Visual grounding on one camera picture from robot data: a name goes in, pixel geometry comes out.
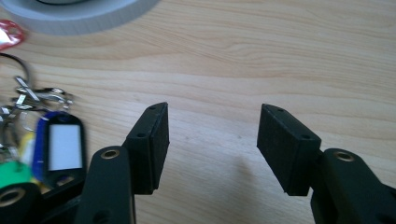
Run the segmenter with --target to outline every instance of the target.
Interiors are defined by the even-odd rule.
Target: key tag
[[[66,112],[49,112],[37,124],[35,178],[56,188],[84,178],[86,171],[85,132],[81,120]]]
[[[17,23],[0,20],[0,50],[15,46],[23,39],[23,30]]]

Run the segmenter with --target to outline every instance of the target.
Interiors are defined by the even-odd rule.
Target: wooden table
[[[162,0],[116,29],[28,33],[5,52],[32,65],[37,88],[77,96],[91,154],[168,102],[171,145],[160,189],[136,196],[138,223],[314,223],[310,198],[283,193],[256,148],[261,104],[395,188],[395,12],[391,0]],[[13,85],[2,73],[0,100]]]

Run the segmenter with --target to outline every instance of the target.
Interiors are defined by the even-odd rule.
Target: red object
[[[17,23],[0,20],[0,50],[15,46],[23,39],[23,30]]]

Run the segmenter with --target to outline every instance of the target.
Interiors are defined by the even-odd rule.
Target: blue key tag
[[[44,125],[43,183],[56,188],[87,173],[84,126],[66,112],[49,118]]]
[[[47,113],[44,117],[42,117],[35,129],[35,152],[33,154],[32,161],[32,173],[33,176],[40,182],[43,181],[43,153],[44,153],[44,141],[47,136],[46,127],[48,125],[48,121],[50,118],[60,115],[60,111],[54,111]]]

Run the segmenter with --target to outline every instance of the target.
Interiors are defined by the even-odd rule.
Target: green key tag
[[[0,164],[0,188],[11,184],[30,182],[32,172],[24,163],[9,161]]]

